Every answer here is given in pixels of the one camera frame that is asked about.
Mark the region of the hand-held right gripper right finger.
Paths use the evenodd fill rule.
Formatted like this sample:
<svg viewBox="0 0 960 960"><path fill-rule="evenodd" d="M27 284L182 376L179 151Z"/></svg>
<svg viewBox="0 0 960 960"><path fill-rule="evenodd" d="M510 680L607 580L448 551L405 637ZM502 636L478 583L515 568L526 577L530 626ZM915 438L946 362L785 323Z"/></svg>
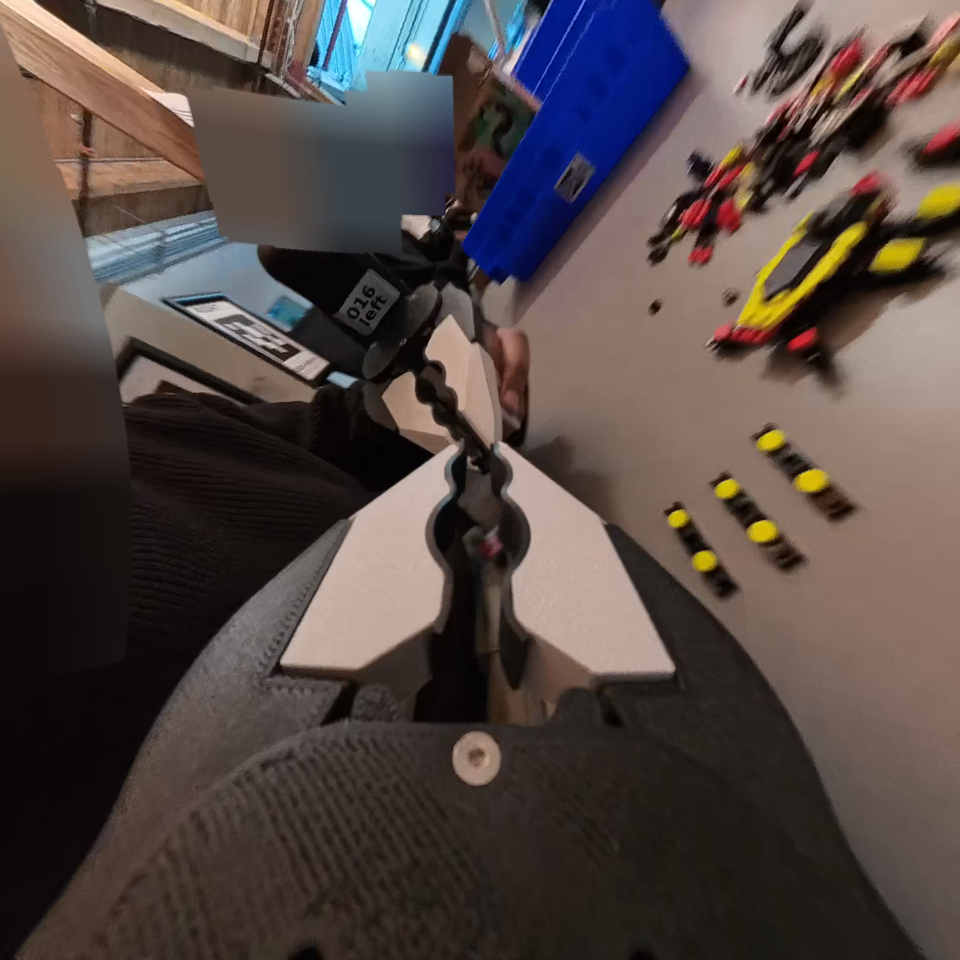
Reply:
<svg viewBox="0 0 960 960"><path fill-rule="evenodd" d="M667 682L676 668L602 517L505 445L505 506L521 556L509 626L524 642L522 685Z"/></svg>

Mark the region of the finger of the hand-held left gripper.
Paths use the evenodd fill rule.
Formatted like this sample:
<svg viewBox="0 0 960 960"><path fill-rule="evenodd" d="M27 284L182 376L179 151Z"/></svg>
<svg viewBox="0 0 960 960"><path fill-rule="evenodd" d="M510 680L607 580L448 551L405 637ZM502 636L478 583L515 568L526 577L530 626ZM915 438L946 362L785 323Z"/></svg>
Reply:
<svg viewBox="0 0 960 960"><path fill-rule="evenodd" d="M445 386L439 366L402 374L384 390L382 399L399 435L430 456L465 441L482 445L457 413L455 396Z"/></svg>
<svg viewBox="0 0 960 960"><path fill-rule="evenodd" d="M501 409L492 358L472 341L453 314L447 314L426 342L425 358L442 372L460 419L487 446L501 442Z"/></svg>

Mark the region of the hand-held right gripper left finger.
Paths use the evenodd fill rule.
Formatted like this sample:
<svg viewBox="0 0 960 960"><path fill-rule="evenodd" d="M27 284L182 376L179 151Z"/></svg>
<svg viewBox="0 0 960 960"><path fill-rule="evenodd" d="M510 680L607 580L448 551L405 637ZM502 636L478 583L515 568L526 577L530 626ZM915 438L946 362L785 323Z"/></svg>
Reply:
<svg viewBox="0 0 960 960"><path fill-rule="evenodd" d="M429 677L450 607L433 542L451 497L450 444L349 520L279 665L297 677Z"/></svg>

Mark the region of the black lego strip yellow tiles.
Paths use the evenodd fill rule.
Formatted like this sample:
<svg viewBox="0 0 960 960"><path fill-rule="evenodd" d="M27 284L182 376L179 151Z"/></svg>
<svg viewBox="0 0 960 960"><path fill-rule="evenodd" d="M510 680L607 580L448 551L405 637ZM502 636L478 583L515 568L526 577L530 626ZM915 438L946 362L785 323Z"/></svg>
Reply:
<svg viewBox="0 0 960 960"><path fill-rule="evenodd" d="M858 504L818 462L800 450L780 426L766 424L751 436L756 450L789 481L791 488L827 520L839 522Z"/></svg>
<svg viewBox="0 0 960 960"><path fill-rule="evenodd" d="M727 598L739 591L739 584L706 539L687 507L675 502L664 511L667 525L684 549L690 567L717 598Z"/></svg>

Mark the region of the yellow black lego model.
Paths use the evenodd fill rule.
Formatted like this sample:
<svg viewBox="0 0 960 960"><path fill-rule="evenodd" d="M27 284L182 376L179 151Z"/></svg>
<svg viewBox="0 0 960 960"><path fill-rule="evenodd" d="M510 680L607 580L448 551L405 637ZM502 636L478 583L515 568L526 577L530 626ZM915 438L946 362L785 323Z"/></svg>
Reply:
<svg viewBox="0 0 960 960"><path fill-rule="evenodd" d="M931 189L907 217L893 217L894 207L891 184L871 173L807 214L759 270L738 316L705 347L725 357L763 348L830 376L833 354L821 327L836 307L943 273L933 240L958 229L958 182Z"/></svg>

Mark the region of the pile of loose lego pieces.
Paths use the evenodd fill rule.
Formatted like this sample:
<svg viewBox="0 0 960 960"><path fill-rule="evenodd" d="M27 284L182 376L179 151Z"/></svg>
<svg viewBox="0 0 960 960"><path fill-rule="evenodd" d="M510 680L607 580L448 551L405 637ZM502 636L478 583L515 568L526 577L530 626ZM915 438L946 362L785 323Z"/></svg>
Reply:
<svg viewBox="0 0 960 960"><path fill-rule="evenodd" d="M792 40L810 12L796 2L769 34L759 66L736 93L784 95L764 123L718 160L690 153L690 188L665 210L647 239L647 260L663 262L686 237L688 261L710 262L718 234L739 230L745 214L774 197L796 197L844 153L867 145L906 103L926 96L958 61L958 12L921 18L871 48L864 30L828 47L829 33Z"/></svg>

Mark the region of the person's left hand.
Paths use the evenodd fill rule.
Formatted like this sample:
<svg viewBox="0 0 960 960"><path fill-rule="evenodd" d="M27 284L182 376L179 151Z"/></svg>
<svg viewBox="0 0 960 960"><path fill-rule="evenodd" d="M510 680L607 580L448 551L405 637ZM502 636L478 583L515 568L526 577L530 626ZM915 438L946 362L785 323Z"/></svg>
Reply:
<svg viewBox="0 0 960 960"><path fill-rule="evenodd" d="M493 363L504 442L522 447L529 422L531 346L527 334L517 328L484 326L484 347Z"/></svg>

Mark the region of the black-framed printed marker board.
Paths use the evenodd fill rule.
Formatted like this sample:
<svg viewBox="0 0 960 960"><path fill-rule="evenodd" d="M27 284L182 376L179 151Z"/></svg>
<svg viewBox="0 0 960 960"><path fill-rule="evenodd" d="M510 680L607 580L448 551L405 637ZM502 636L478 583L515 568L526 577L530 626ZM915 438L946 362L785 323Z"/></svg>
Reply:
<svg viewBox="0 0 960 960"><path fill-rule="evenodd" d="M330 370L328 360L226 294L166 296L161 303L302 383L319 384Z"/></svg>

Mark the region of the cardboard box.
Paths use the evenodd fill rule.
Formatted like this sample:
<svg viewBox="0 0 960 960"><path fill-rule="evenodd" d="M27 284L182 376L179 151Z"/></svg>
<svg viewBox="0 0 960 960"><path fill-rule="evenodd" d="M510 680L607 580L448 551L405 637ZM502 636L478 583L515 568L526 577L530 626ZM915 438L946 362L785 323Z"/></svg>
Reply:
<svg viewBox="0 0 960 960"><path fill-rule="evenodd" d="M460 209L477 215L541 109L540 101L456 32L438 74L453 84L455 188Z"/></svg>

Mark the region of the wooden beam structure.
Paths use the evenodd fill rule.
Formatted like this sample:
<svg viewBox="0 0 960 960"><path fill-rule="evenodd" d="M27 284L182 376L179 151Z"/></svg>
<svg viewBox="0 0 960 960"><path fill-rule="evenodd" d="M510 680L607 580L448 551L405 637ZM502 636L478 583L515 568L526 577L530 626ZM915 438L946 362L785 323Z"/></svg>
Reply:
<svg viewBox="0 0 960 960"><path fill-rule="evenodd" d="M81 234L211 210L181 95L226 88L330 101L306 78L325 6L3 1L3 34Z"/></svg>

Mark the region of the blue plastic bin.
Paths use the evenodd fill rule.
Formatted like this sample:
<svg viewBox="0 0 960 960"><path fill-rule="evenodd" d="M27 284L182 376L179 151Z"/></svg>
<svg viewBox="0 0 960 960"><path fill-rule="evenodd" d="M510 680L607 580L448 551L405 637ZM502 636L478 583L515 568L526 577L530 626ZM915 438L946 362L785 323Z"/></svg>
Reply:
<svg viewBox="0 0 960 960"><path fill-rule="evenodd" d="M529 51L540 108L462 242L496 283L533 277L690 71L658 2L553 2Z"/></svg>

